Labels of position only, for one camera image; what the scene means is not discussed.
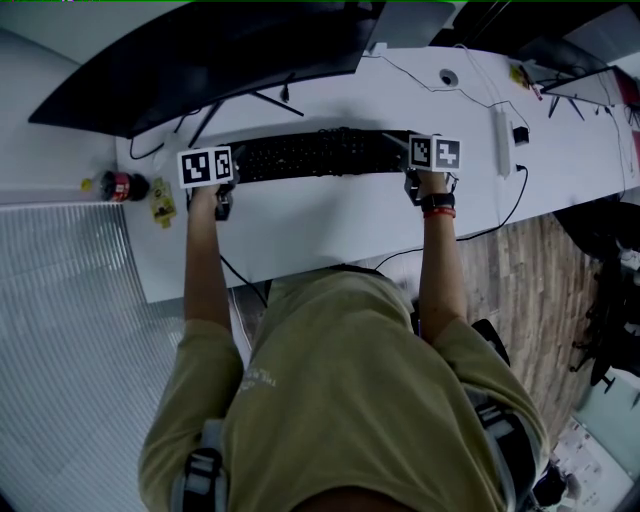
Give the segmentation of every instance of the plastic bottle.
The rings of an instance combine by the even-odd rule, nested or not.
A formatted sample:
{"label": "plastic bottle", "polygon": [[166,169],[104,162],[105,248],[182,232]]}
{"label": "plastic bottle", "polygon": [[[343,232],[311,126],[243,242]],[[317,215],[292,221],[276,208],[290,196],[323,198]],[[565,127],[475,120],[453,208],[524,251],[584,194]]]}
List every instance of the plastic bottle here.
{"label": "plastic bottle", "polygon": [[82,180],[84,192],[91,192],[100,201],[140,201],[149,192],[149,182],[141,174],[102,171],[93,179]]}

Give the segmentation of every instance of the wrist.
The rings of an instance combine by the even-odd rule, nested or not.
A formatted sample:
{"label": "wrist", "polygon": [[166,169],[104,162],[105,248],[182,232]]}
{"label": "wrist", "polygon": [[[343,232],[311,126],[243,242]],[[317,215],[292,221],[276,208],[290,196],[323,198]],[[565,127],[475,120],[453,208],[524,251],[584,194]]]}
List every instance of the wrist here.
{"label": "wrist", "polygon": [[424,171],[419,172],[418,177],[420,178],[420,191],[423,196],[447,193],[447,183],[443,173]]}
{"label": "wrist", "polygon": [[202,210],[215,211],[217,206],[218,196],[215,191],[212,191],[209,187],[202,187],[200,189],[194,189],[191,197],[191,205],[189,206],[189,213]]}

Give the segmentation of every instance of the white cable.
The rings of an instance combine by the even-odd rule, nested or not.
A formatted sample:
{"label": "white cable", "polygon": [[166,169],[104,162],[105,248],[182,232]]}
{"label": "white cable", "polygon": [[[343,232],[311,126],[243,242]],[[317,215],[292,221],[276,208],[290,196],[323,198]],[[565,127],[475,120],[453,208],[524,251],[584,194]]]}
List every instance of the white cable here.
{"label": "white cable", "polygon": [[242,329],[242,334],[244,334],[244,340],[247,342],[247,347],[249,347],[249,353],[251,353],[251,343],[249,343],[249,336],[247,336],[247,331],[244,330],[244,323],[242,323],[242,316],[240,316],[240,308],[238,307],[238,302],[236,301],[236,294],[231,288],[231,297],[233,299],[233,305],[236,309],[236,315],[238,315],[238,322],[240,322],[240,328]]}
{"label": "white cable", "polygon": [[[471,62],[471,65],[473,66],[474,70],[476,71],[476,73],[478,73],[478,75],[480,75],[480,78],[482,79],[482,82],[484,83],[484,86],[487,89],[487,92],[489,93],[489,97],[491,98],[491,103],[497,103],[499,102],[502,98],[500,97],[500,91],[498,90],[498,87],[496,86],[495,82],[491,79],[491,77],[489,76],[489,73],[487,71],[485,71],[485,69],[480,65],[480,63],[478,62],[478,60],[473,56],[473,54],[471,53],[471,50],[469,50],[469,48],[467,48],[465,45],[463,44],[456,44],[453,46],[454,48],[462,48],[465,51],[465,54],[467,55],[467,58],[469,59],[469,62]],[[487,84],[487,80],[489,80],[489,82],[491,83],[491,85],[493,86],[493,89],[497,95],[497,98],[494,98],[493,93],[491,92],[491,89],[489,88],[489,85]]]}

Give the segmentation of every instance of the wooden floor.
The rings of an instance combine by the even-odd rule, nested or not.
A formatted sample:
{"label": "wooden floor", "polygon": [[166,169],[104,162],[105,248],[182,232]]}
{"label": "wooden floor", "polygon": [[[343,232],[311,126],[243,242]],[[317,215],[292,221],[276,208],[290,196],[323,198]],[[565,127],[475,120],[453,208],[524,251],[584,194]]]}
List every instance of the wooden floor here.
{"label": "wooden floor", "polygon": [[[518,222],[460,242],[469,321],[488,318],[500,335],[516,376],[546,422],[552,446],[588,383],[589,367],[570,373],[572,350],[586,329],[599,265],[584,255],[553,215]],[[398,256],[380,271],[410,296],[418,294],[420,252]],[[384,258],[357,262],[375,268]],[[248,287],[236,298],[249,338],[262,307]]]}

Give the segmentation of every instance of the red bottle label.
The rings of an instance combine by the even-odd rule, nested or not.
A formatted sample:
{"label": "red bottle label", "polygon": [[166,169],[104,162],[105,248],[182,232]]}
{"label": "red bottle label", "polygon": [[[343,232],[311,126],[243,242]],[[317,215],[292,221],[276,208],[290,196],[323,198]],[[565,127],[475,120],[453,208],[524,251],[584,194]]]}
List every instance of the red bottle label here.
{"label": "red bottle label", "polygon": [[116,188],[113,193],[112,201],[117,203],[121,203],[122,201],[126,201],[129,197],[129,191],[131,190],[131,183],[129,183],[129,175],[124,172],[116,172],[115,181]]}

